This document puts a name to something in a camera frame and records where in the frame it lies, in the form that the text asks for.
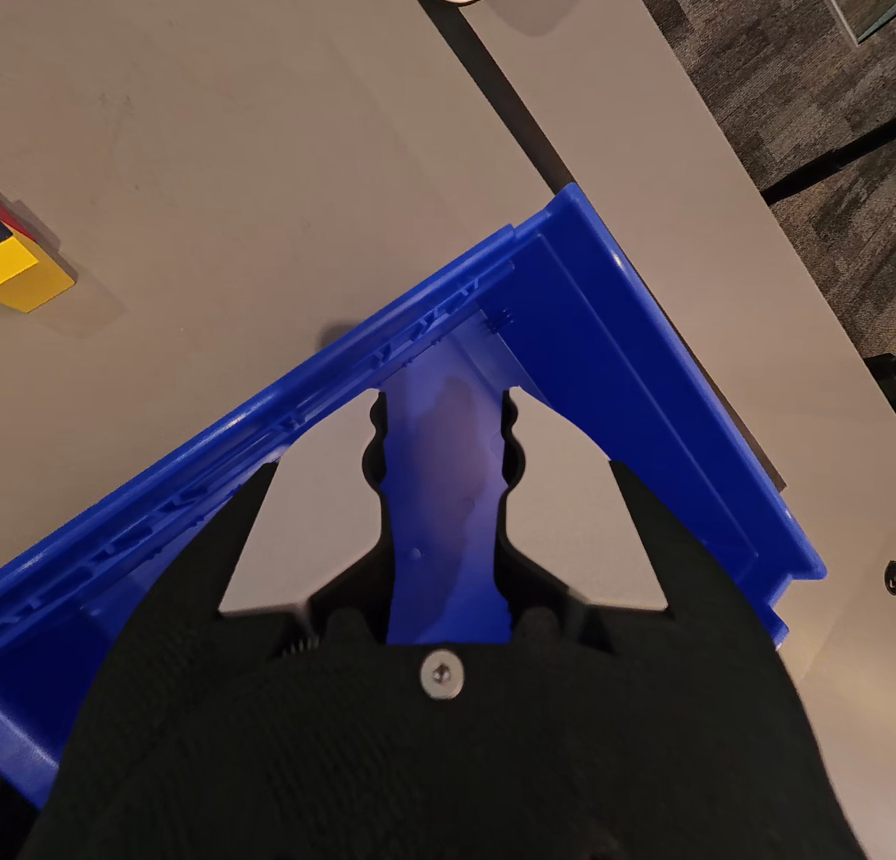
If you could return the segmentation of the dark stand base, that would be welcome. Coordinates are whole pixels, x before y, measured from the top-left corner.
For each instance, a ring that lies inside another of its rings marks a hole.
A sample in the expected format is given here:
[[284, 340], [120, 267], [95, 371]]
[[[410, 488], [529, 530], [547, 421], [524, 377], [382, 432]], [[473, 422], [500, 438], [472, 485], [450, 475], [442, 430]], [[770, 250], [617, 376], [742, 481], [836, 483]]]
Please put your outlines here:
[[890, 352], [882, 353], [864, 358], [863, 362], [875, 379], [890, 407], [895, 411], [895, 355]]

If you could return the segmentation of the blue plastic bin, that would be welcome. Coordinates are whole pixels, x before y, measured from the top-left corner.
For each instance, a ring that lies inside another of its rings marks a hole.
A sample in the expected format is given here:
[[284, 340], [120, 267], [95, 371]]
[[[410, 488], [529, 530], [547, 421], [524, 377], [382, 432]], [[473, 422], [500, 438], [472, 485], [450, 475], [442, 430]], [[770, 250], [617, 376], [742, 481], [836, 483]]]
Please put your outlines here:
[[491, 559], [513, 386], [633, 470], [782, 644], [775, 604], [824, 564], [571, 184], [2, 568], [2, 778], [47, 800], [91, 682], [154, 581], [259, 466], [367, 388], [388, 402], [389, 641], [507, 642]]

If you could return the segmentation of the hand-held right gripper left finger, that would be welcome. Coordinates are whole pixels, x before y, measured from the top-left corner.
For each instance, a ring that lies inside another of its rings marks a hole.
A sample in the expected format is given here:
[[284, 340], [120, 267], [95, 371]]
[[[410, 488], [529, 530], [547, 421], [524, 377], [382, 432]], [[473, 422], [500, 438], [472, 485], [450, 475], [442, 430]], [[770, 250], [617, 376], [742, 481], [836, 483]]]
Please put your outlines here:
[[394, 587], [387, 399], [368, 389], [281, 456], [219, 605], [224, 616], [293, 615], [323, 630], [342, 609], [386, 630]]

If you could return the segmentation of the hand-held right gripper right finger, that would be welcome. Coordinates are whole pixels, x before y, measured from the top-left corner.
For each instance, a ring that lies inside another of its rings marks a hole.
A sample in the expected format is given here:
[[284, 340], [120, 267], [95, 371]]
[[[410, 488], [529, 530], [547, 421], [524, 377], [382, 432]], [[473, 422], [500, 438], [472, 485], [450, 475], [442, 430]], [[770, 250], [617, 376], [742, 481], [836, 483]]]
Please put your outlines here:
[[609, 456], [521, 386], [504, 392], [495, 583], [511, 624], [547, 609], [562, 630], [600, 613], [663, 613], [659, 584]]

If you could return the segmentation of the yellow wooden cube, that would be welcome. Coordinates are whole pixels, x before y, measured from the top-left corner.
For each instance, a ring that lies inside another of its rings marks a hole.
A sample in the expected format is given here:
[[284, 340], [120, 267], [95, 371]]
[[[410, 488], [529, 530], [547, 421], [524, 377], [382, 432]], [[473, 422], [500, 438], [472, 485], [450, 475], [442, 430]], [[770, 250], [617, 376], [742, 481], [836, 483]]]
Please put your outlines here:
[[74, 285], [68, 271], [24, 234], [12, 230], [2, 239], [2, 306], [28, 314]]

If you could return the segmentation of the black stand foot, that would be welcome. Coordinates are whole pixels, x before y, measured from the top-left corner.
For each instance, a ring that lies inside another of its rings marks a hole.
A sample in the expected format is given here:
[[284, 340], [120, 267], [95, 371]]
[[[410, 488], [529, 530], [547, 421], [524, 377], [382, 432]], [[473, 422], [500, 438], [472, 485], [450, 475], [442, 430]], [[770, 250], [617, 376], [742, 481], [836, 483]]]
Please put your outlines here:
[[829, 150], [762, 189], [768, 206], [801, 194], [895, 141], [895, 118], [873, 128], [840, 148]]

